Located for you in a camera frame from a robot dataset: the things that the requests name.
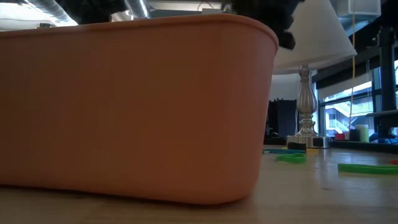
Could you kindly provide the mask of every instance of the white lampshade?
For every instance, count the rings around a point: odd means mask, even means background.
[[[293,50],[279,48],[274,74],[298,72],[305,65],[317,70],[356,55],[329,0],[306,0],[297,6],[293,17],[289,32],[296,46]]]

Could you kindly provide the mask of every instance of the yellow cable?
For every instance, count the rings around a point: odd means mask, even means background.
[[[355,0],[353,0],[353,47],[355,49]],[[351,88],[351,104],[349,106],[349,123],[348,130],[351,130],[351,120],[353,115],[353,103],[354,103],[354,79],[355,79],[355,56],[353,57],[353,86]]]

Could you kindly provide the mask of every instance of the wooden table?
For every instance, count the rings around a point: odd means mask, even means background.
[[[337,171],[337,163],[387,164],[398,156],[329,149],[307,157],[286,164],[264,155],[254,193],[212,207],[1,187],[0,223],[398,223],[398,176]]]

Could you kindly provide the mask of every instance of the lamp stand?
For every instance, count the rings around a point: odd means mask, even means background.
[[[294,136],[287,136],[287,143],[306,144],[309,148],[328,148],[329,138],[319,136],[314,130],[312,114],[318,109],[318,101],[312,90],[311,71],[306,67],[299,72],[301,89],[298,94],[297,111],[301,115],[300,131]]]

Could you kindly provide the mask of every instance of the green rubber band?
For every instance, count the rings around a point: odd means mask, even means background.
[[[341,172],[354,172],[360,174],[389,174],[398,175],[397,166],[370,166],[361,164],[338,164]]]
[[[307,161],[307,157],[305,154],[296,153],[296,154],[284,154],[276,157],[276,161],[278,162],[289,162],[293,164],[302,164]]]

